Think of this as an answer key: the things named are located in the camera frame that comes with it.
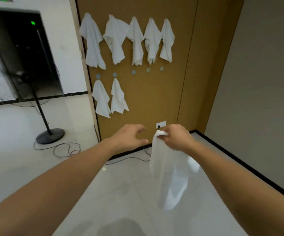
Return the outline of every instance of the wall outlet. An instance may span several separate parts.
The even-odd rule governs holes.
[[[160,126],[160,127],[164,127],[164,126],[166,126],[166,121],[156,123],[156,128],[158,128],[158,126]]]

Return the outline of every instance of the white tile floor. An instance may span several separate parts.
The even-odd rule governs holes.
[[[82,149],[97,143],[86,95],[52,99],[43,107],[51,126],[67,131],[61,142],[75,141]],[[51,150],[32,149],[42,127],[34,111],[0,106],[0,201],[63,160]],[[139,151],[108,163],[130,156],[149,159]],[[157,207],[156,190],[148,162],[127,159],[104,166],[54,235],[246,235],[202,170],[171,211]]]

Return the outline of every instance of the hanging towel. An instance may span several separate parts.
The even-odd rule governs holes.
[[[97,101],[96,113],[106,118],[110,118],[110,108],[108,102],[110,100],[103,83],[98,79],[95,81],[93,87],[93,98]]]
[[[147,61],[149,62],[149,64],[152,64],[155,62],[160,40],[162,38],[161,32],[157,28],[153,18],[150,18],[148,20],[144,38],[146,51],[148,52]]]
[[[87,41],[86,64],[90,67],[97,68],[99,66],[101,69],[106,69],[99,44],[103,38],[97,24],[89,13],[84,15],[79,34]]]
[[[111,100],[111,113],[114,111],[123,114],[124,110],[129,111],[128,105],[124,100],[124,92],[120,87],[119,81],[114,78],[111,88],[112,100]]]
[[[127,38],[133,42],[132,65],[142,64],[143,49],[141,42],[144,40],[144,35],[141,31],[140,25],[137,22],[136,17],[132,17],[132,21],[129,25],[129,32]]]
[[[154,178],[160,179],[158,207],[173,209],[187,189],[188,179],[198,172],[200,165],[187,154],[169,148],[157,136],[168,133],[157,130],[153,137],[149,169]]]
[[[120,61],[125,58],[121,45],[128,32],[129,25],[127,23],[114,18],[113,15],[109,15],[109,20],[107,21],[103,38],[107,42],[112,53],[112,60],[114,64],[120,63]]]
[[[171,62],[171,47],[174,44],[175,35],[172,32],[171,24],[168,19],[164,20],[161,34],[163,38],[163,47],[160,52],[160,57]]]

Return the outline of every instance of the fan base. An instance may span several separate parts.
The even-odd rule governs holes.
[[[39,134],[36,138],[36,142],[42,145],[54,143],[63,138],[65,134],[65,131],[61,128],[53,128],[50,129],[50,131],[52,133],[51,135],[48,133],[48,131],[44,131],[43,133]]]

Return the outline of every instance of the skirting board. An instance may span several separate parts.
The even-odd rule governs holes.
[[[252,168],[251,166],[249,166],[247,163],[245,163],[244,161],[242,161],[241,159],[239,159],[238,157],[236,157],[234,154],[230,153],[229,151],[227,151],[226,149],[224,149],[223,147],[221,147],[220,145],[218,145],[216,142],[212,141],[211,139],[209,139],[207,136],[205,136],[203,133],[200,133],[198,130],[192,130],[189,131],[190,133],[196,133],[198,134],[200,137],[202,137],[203,139],[205,139],[206,141],[208,141],[209,143],[211,143],[213,146],[217,147],[219,150],[221,150],[223,153],[225,153],[227,156],[229,156],[230,158],[232,158],[234,161],[236,161],[237,163],[239,163],[240,165],[242,165],[244,168],[246,168],[247,170],[249,170],[250,172],[252,172],[255,176],[257,176],[258,178],[260,178],[262,181],[264,181],[265,183],[267,183],[268,185],[270,185],[271,187],[273,187],[275,190],[277,190],[279,193],[284,195],[284,189],[282,187],[280,187],[279,185],[275,184],[273,181],[271,181],[269,178],[265,177],[264,175],[262,175],[260,172],[258,172],[257,170],[255,170],[254,168]],[[145,146],[139,147],[133,151],[127,151],[124,153],[120,153],[117,155],[112,156],[109,160],[113,160],[116,158],[119,158],[121,156],[125,156],[128,154],[131,154],[133,152],[137,152],[143,149],[146,149],[148,147],[151,147],[151,144],[147,144]]]
[[[50,98],[62,98],[62,97],[75,96],[75,95],[82,95],[82,94],[87,94],[87,93],[88,93],[87,91],[84,91],[84,92],[76,92],[76,93],[65,93],[65,94],[62,94],[62,95],[54,95],[54,96],[48,96],[48,97],[41,97],[41,98],[39,98],[39,100],[42,100],[42,99],[50,99]],[[23,101],[23,102],[28,102],[28,101],[34,101],[34,99],[33,99],[33,98],[29,98],[29,99],[26,99],[26,100]],[[1,101],[1,102],[0,102],[0,105],[10,104],[10,103],[17,103],[17,101],[16,101],[16,100]]]

